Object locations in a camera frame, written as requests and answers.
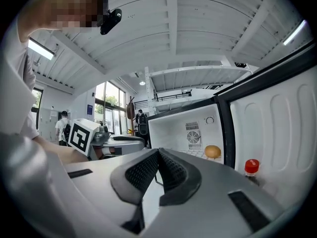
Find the red bottle cap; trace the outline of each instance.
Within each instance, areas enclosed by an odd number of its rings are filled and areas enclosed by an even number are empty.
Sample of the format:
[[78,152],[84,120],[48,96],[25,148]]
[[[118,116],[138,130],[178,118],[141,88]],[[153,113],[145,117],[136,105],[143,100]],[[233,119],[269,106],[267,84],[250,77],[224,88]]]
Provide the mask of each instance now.
[[260,165],[260,163],[258,160],[250,159],[250,160],[246,161],[246,165],[244,167],[244,170],[247,173],[254,174],[259,170],[259,165]]

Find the window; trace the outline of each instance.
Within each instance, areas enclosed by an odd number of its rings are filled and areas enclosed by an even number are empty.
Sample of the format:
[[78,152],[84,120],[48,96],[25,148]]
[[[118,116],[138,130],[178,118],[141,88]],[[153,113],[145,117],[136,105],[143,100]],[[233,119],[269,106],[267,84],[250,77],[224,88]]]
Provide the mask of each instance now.
[[40,114],[40,106],[41,106],[41,99],[43,91],[34,88],[32,91],[32,94],[36,98],[35,103],[33,104],[33,107],[31,109],[32,117],[35,122],[36,129],[39,128],[39,114]]
[[125,92],[110,82],[96,88],[95,121],[105,120],[114,134],[127,134]]

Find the black hair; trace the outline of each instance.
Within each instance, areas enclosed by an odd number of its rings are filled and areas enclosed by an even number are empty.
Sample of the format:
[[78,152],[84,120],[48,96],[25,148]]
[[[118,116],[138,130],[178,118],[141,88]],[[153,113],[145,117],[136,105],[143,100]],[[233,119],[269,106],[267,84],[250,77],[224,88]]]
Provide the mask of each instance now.
[[62,117],[67,117],[67,116],[68,116],[68,114],[67,114],[67,112],[66,112],[66,111],[63,111],[63,112],[61,113],[61,116],[62,116]]

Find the fluorescent light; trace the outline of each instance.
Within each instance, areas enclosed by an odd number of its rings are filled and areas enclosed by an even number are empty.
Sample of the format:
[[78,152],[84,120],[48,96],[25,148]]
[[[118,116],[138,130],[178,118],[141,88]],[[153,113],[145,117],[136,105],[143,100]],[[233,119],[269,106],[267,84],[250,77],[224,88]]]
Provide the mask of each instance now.
[[53,56],[55,55],[52,51],[50,51],[32,38],[30,38],[29,40],[28,47],[49,60],[52,60]]
[[291,40],[295,38],[295,36],[302,30],[302,28],[305,26],[306,20],[303,20],[303,22],[295,29],[295,31],[283,42],[284,45],[287,45]]

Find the open refrigerator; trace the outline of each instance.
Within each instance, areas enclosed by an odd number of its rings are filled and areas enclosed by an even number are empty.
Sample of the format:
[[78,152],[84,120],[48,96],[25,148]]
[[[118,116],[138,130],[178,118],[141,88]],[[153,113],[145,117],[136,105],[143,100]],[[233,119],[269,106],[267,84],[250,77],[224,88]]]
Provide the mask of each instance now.
[[[211,99],[149,117],[150,146],[228,165],[242,175],[245,162],[257,159],[261,188],[284,209],[301,203],[317,169],[316,51],[307,44]],[[221,157],[207,158],[208,145],[218,146]]]

